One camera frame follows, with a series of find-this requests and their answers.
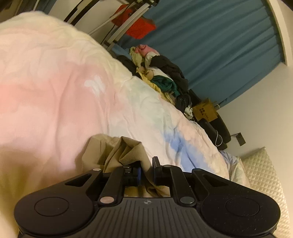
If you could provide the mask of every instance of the red cloth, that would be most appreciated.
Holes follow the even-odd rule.
[[[127,5],[121,5],[118,10],[115,12],[119,12]],[[116,26],[121,26],[133,13],[131,9],[127,9],[122,13],[120,16],[116,17],[112,22]],[[145,37],[149,32],[156,29],[156,25],[152,23],[151,20],[146,19],[144,17],[140,17],[137,21],[127,30],[126,34],[135,38],[135,39],[142,39]]]

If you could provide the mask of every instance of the pastel duvet cover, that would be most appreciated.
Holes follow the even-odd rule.
[[[229,179],[204,130],[85,33],[42,13],[0,24],[0,237],[24,195],[81,172],[98,133],[141,141],[161,164]]]

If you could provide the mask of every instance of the curtain fold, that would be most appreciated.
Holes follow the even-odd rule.
[[[160,0],[144,17],[157,29],[123,48],[147,44],[177,64],[201,98],[224,106],[271,72],[284,54],[266,0]]]

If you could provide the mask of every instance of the pillow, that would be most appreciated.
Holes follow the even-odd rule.
[[[251,188],[273,198],[281,209],[281,218],[274,235],[290,238],[290,219],[283,189],[265,147],[243,159]]]

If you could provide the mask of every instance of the blanket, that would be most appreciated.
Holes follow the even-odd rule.
[[[204,130],[89,35],[40,12],[0,24],[0,237],[23,196],[81,173],[92,135],[140,141],[151,161],[229,179]]]

